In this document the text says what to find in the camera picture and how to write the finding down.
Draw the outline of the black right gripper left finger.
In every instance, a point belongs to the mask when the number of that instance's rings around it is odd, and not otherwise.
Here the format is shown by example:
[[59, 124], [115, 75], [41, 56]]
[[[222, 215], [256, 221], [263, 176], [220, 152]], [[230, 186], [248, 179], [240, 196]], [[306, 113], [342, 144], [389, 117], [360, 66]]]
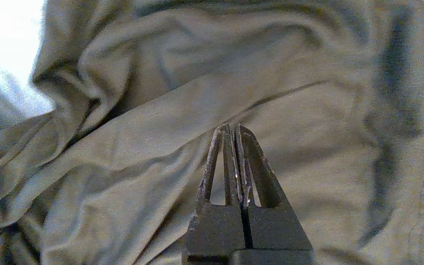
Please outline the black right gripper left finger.
[[[210, 201], [218, 154], [223, 154], [224, 205]], [[214, 130], [206, 167], [199, 184], [195, 210], [183, 240], [185, 264], [227, 264], [246, 247], [242, 219], [243, 188], [236, 145], [230, 125]]]

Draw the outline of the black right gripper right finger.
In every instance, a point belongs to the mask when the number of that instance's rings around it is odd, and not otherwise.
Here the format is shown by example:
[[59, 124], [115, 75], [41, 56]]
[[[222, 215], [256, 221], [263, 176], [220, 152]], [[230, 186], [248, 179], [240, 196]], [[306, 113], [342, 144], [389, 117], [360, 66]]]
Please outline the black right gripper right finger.
[[236, 127], [245, 237], [253, 249], [311, 251], [313, 247], [254, 133]]

